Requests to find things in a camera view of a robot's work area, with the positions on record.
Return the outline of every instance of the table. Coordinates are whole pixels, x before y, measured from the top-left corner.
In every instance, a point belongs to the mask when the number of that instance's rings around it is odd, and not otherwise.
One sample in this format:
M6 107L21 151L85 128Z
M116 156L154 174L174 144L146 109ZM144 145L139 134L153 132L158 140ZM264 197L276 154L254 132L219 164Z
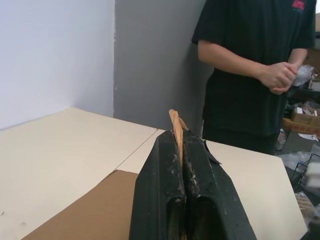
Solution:
M156 128L70 108L0 133L0 239L19 240L94 188Z
M158 130L117 169L139 173ZM279 157L207 141L231 177L258 240L300 240L307 231L285 167Z
M139 173L163 130L76 108L0 134L0 239L21 239L115 169ZM229 174L258 240L305 233L280 158L207 142Z

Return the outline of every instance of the gray wall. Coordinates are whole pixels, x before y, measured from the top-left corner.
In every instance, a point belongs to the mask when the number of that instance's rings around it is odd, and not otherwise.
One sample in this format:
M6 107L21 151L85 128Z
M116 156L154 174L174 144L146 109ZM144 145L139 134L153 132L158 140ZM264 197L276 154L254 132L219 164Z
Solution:
M191 38L205 0L115 2L114 117L168 130L172 108L199 133L212 68Z

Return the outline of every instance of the tan cardboard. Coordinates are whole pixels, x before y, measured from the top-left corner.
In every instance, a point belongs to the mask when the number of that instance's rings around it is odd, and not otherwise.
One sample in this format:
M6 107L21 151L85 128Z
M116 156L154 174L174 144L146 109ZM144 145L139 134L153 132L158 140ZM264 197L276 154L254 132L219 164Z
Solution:
M292 113L291 119L295 123L306 124L312 127L320 127L320 116L300 114L295 110Z
M308 124L294 122L289 118L283 119L283 126L291 129L293 132L300 133L300 134L316 134L320 136L320 127L311 126Z
M314 48L308 49L308 55L303 64L311 65L320 71L320 50Z
M137 176L113 172L22 240L128 240Z

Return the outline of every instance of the torn black material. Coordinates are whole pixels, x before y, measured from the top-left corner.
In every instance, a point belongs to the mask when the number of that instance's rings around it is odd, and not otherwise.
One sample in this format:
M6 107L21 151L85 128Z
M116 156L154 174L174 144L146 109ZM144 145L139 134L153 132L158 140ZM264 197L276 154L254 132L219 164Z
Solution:
M129 239L182 239L185 204L178 146L166 131L156 139L135 182Z
M188 240L256 240L234 184L204 142L183 133Z
M134 190L129 240L256 240L234 184L205 142L160 135Z

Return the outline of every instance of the plastic bag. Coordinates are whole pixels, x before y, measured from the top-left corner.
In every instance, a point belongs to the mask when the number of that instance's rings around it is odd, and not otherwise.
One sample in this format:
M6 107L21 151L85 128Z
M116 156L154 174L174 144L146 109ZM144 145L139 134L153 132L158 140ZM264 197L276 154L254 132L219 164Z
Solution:
M298 87L309 81L314 73L314 70L315 68L313 66L302 65L295 76L293 86Z
M317 104L317 103L315 103L315 102L307 101L307 102L302 106L302 109L303 109L303 111L304 111L306 114L315 115L315 112L316 112L316 115L317 115L317 116L320 116L320 104Z
M310 152L298 151L290 154L283 154L283 155L280 155L279 157L282 159L283 164L286 167L292 170L295 170L298 163L301 163L301 164L305 163L306 161L309 160L310 156L311 156ZM303 165L297 168L297 171L299 173L303 173L305 170L306 170L306 167Z
M276 141L275 150L281 151L284 148L286 141L287 136L285 134L285 131L281 129L278 140Z
M311 153L320 155L320 145L318 143L313 144L313 146L311 148Z
M295 198L298 202L304 222L308 226L313 217L317 215L316 209L303 191L297 192Z

